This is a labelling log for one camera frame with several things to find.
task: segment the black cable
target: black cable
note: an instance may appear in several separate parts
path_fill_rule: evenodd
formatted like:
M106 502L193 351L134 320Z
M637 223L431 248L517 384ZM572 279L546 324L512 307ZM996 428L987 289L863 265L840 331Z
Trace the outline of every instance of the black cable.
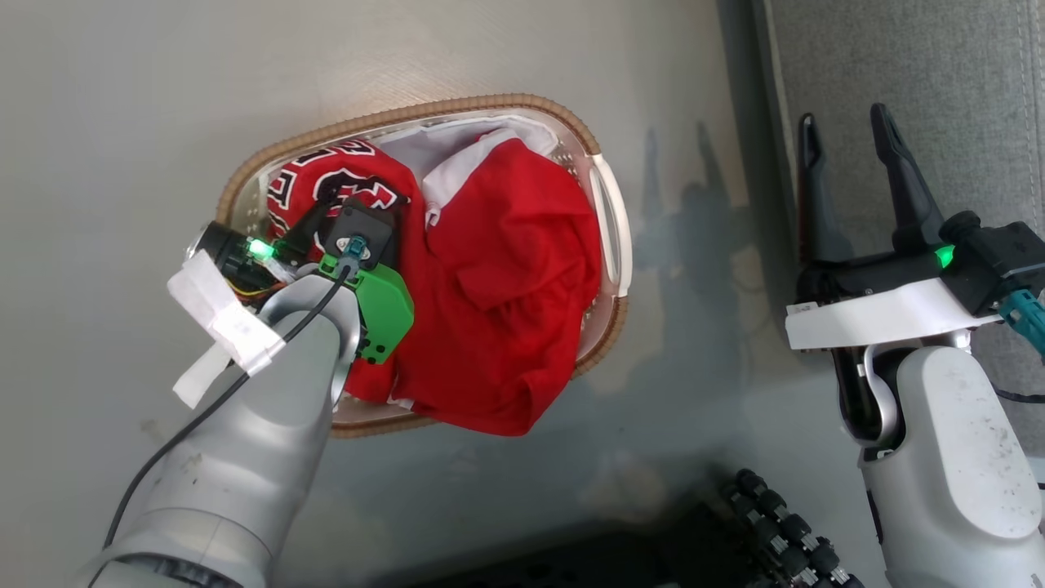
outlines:
M285 337L283 337L284 342L289 344L292 339L297 337L299 333L301 333L302 331L304 331L306 327L308 327L309 323L311 323L321 312L323 312L323 309L325 309L326 306L330 304L330 301L333 300L334 296L336 296L338 289L342 285L344 285L345 280L348 279L348 274L350 271L351 267L345 267L344 269L342 269L341 275L339 275L338 279L334 280L333 285L330 286L330 289L327 290L323 299L320 300L319 304L316 305L316 307L314 307L312 310L308 311L308 314L305 315L305 319L301 320L301 322L298 323L298 325L295 325L294 329L292 329L291 332L287 333ZM154 453L153 456L148 458L148 462L145 462L145 465L142 466L140 470L138 470L138 473L135 474L134 479L131 480L131 486L129 486L126 491L123 493L123 498L120 499L119 507L116 508L116 514L113 515L113 522L109 524L109 533L106 534L106 543L101 546L102 549L112 545L113 540L116 539L116 530L119 528L120 526L120 519L123 518L123 512L126 511L127 504L131 502L131 497L134 496L135 490L138 489L138 485L141 484L141 480L145 479L145 476L148 474L149 470L152 470L153 467L156 466L156 464L160 460L162 460L164 455L166 455L171 449L173 449L175 446L185 441L185 438L189 437L189 433L194 431L195 428L199 427L204 421L206 421L211 415L213 415L214 411L220 408L222 405L225 404L230 398L232 398L232 395L234 395L236 391L241 389L243 384L246 384L247 381L250 379L251 379L250 375L243 373L242 376L237 378L236 381L233 382L231 386L229 386L229 390L225 391L225 393L222 394L222 396L218 397L217 400L215 400L210 406L207 407L206 410L201 413L195 419L189 421L188 425L182 427L182 430L175 433L175 437L170 438L170 441L163 444L163 447L161 447L159 451Z
M1011 402L1019 402L1023 404L1045 404L1045 395L1014 395L1002 391L1001 389L995 386L994 393L998 395L998 398L1005 399Z

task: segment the laundry basket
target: laundry basket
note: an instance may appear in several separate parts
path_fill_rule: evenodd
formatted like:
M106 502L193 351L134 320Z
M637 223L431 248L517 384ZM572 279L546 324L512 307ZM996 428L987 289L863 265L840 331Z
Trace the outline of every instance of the laundry basket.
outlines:
M495 124L502 119L533 121L551 130L557 144L552 145L549 157L577 179L599 219L602 285L584 317L576 378L606 356L624 327L631 282L631 233L621 190L599 143L574 113L547 98L504 94L429 102L353 118L280 141L259 150L236 169L218 201L215 219L251 236L263 237L269 228L270 173L317 148L348 139L365 139L380 146L382 139L412 130L461 126L472 121L477 124L482 121L483 127L488 128L490 121ZM432 423L433 420L399 406L367 403L346 396L338 405L331 434L358 438Z

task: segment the basket rim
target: basket rim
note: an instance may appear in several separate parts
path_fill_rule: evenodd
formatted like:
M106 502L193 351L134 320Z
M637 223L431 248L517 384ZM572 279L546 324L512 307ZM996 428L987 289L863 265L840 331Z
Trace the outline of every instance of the basket rim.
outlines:
M233 172L232 177L229 178L229 181L225 185L225 189L222 191L222 196L218 198L214 219L222 224L229 224L232 219L232 211L236 198L242 191L247 182L254 179L257 173L272 161L284 158L300 149L326 143L339 137L375 131L382 126L389 126L401 122L494 109L539 111L545 115L556 118L559 122L570 128L578 140L580 140L581 145L589 156L596 156L602 152L602 148L600 147L595 136L591 134L591 131L588 130L587 125L585 125L576 114L562 104L541 96L533 94L494 94L425 102L359 116L356 118L350 118L333 124L327 124L326 126L321 126L314 131L308 131L273 143L272 145L256 151L253 156L247 159L247 161L240 164L239 167L236 168L235 172ZM599 364L600 361L602 361L604 357L606 357L606 354L609 353L610 348L612 348L613 344L620 336L622 329L624 328L628 304L626 297L612 298L609 326L603 332L599 342L591 349L591 351L577 360L576 368L571 379L575 379L583 374L586 374L587 372L590 372L596 366ZM414 413L407 413L400 416L380 419L377 421L363 422L339 422L335 414L331 437L335 439L354 439L379 436L424 427L435 423L437 423L437 421Z

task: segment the green light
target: green light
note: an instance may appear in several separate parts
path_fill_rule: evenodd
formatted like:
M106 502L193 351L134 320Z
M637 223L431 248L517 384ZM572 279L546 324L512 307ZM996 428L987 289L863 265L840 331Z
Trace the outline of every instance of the green light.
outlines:
M940 246L936 250L936 256L939 257L939 266L946 267L950 265L951 261L954 260L954 245Z
M254 258L259 261L268 261L269 259L272 259L273 255L276 254L276 249L272 244L256 238L251 239L248 249L250 250L251 255L254 255Z

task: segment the green plastic part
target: green plastic part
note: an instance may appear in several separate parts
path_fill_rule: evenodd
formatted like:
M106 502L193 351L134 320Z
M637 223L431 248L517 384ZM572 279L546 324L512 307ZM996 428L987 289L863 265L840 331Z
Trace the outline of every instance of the green plastic part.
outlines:
M320 272L331 278L338 257L324 255ZM359 269L346 284L355 291L359 314L367 328L359 346L361 357L368 363L385 363L410 328L414 326L414 300L399 272L378 263L372 269Z

